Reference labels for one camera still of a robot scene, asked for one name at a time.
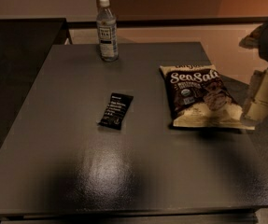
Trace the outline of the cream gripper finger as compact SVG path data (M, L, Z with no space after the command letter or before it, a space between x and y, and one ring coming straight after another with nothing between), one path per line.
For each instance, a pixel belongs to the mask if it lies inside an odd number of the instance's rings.
M260 44L261 29L262 26L258 26L249 35L242 38L239 46L245 49L257 49Z
M241 121L245 125L257 125L268 116L268 68L255 70L243 104Z

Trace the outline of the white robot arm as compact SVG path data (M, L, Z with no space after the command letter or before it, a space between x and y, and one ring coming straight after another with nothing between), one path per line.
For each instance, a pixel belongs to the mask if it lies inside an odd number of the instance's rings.
M259 57L268 62L268 18L266 22L244 37L239 46L257 49ZM268 67L255 70L243 104L241 120L246 126L256 126L268 116Z

